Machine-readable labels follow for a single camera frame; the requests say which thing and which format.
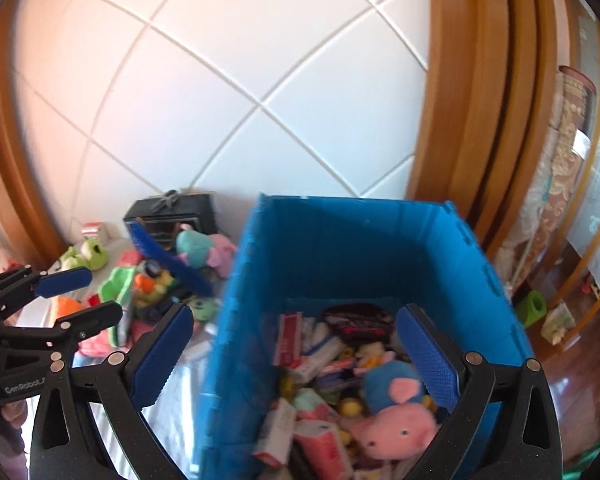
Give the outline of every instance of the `blue rubber pad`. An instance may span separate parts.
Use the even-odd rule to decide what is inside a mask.
[[[183,304],[171,307],[176,309],[173,314],[165,316],[171,319],[155,327],[155,333],[144,334],[129,352],[129,363],[126,370],[131,370],[130,397],[134,406],[140,410],[155,404],[167,379],[177,364],[182,351],[187,346],[193,334],[193,314],[191,309]]]
[[[418,319],[402,307],[395,319],[400,342],[422,376],[434,402],[451,411],[460,400],[459,378],[443,351]]]
[[[199,272],[186,265],[175,254],[165,251],[138,222],[126,225],[131,241],[147,259],[155,260],[192,293],[202,298],[213,295],[211,284]]]
[[[77,267],[77,269],[63,270],[40,278],[34,293],[43,298],[52,298],[77,288],[83,288],[90,283],[91,271],[87,267]]]

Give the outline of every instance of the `white tag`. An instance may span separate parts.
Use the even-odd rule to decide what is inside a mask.
[[[587,158],[587,153],[589,153],[589,148],[591,147],[591,139],[587,137],[580,130],[576,130],[576,137],[573,139],[573,148],[571,151],[576,155],[581,156],[584,160]]]

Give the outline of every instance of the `blue plastic bin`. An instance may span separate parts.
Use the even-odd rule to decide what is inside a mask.
[[[532,356],[493,268],[450,203],[261,196],[242,237],[196,414],[203,480],[253,479],[254,441],[277,396],[278,317],[319,316],[368,300],[395,313],[426,309],[437,327],[490,362]],[[491,433],[490,407],[457,475],[474,470]]]

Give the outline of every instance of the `green cylinder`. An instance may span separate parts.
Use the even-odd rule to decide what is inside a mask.
[[[546,315],[546,302],[536,290],[532,290],[524,300],[516,305],[516,314],[525,328],[533,325]]]

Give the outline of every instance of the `white tile wall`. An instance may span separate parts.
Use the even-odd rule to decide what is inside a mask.
[[[428,50],[429,0],[20,0],[14,92],[67,241],[192,186],[238,239],[261,191],[401,198]]]

